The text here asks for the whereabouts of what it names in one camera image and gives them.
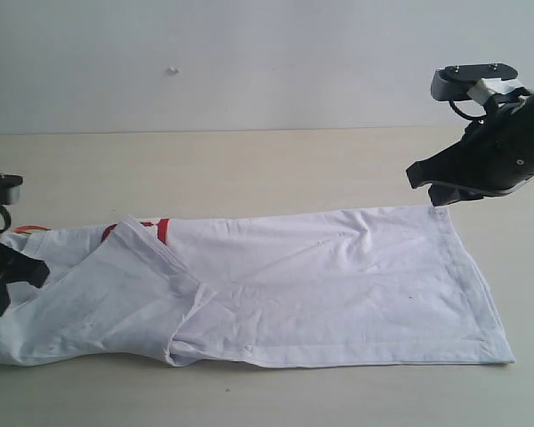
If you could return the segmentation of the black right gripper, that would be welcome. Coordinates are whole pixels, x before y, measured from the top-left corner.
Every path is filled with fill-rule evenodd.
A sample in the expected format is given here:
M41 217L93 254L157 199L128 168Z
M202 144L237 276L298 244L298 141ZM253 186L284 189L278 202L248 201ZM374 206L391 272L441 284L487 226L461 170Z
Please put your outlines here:
M427 191L433 206L476 201L534 176L534 106L509 111L498 125L481 125L406 170L409 185Z

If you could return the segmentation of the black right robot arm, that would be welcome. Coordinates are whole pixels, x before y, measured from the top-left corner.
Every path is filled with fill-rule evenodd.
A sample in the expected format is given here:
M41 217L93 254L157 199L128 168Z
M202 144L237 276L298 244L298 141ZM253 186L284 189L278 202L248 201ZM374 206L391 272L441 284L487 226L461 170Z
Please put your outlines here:
M429 187L434 206L518 190L534 178L534 93L471 122L459 141L416 161L406 175L412 189Z

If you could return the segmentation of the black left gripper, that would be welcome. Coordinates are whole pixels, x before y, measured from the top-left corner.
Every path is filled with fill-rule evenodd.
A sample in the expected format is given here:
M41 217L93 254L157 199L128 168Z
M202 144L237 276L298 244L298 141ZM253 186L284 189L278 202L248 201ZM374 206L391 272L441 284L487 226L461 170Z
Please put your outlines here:
M50 270L43 260L28 257L0 243L0 317L11 302L6 284L27 282L41 288L49 275Z

